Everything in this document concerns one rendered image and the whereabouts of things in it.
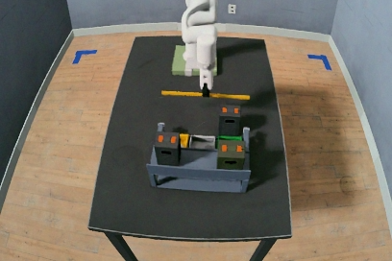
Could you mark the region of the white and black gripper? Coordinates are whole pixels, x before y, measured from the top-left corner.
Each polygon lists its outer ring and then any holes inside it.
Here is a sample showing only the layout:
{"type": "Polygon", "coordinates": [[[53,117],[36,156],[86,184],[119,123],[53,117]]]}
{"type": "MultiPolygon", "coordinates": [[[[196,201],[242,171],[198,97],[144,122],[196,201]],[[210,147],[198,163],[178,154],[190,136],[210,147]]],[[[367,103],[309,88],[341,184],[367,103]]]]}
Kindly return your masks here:
{"type": "MultiPolygon", "coordinates": [[[[215,65],[216,66],[216,65],[215,65]]],[[[215,66],[207,71],[200,68],[200,86],[202,89],[202,97],[209,98],[209,91],[212,90],[212,82],[213,82],[213,69],[215,66]],[[204,76],[205,75],[205,76],[204,76]],[[208,88],[207,88],[208,86],[208,88]]]]}

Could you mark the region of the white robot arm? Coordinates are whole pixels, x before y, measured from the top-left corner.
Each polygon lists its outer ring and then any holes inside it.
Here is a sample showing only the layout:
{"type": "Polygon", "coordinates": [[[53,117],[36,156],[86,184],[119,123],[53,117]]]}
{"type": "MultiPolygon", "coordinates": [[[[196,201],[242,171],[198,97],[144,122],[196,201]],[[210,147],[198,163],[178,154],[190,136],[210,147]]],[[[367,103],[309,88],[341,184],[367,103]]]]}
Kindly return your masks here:
{"type": "Polygon", "coordinates": [[[188,6],[182,18],[183,40],[186,43],[185,75],[192,76],[193,69],[209,70],[216,64],[218,31],[210,25],[217,22],[217,0],[185,0],[185,2],[188,6]]]}

